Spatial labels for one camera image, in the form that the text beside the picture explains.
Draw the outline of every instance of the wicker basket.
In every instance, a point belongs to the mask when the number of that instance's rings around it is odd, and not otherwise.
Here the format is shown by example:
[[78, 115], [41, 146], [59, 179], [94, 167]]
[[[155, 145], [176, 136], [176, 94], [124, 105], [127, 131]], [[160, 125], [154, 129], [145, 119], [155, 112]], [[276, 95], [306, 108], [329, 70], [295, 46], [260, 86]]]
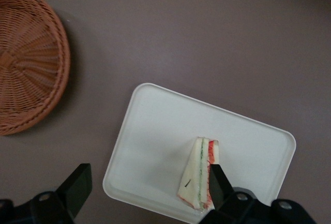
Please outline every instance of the wicker basket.
[[0, 135], [43, 119], [68, 81], [64, 28], [44, 0], [0, 0]]

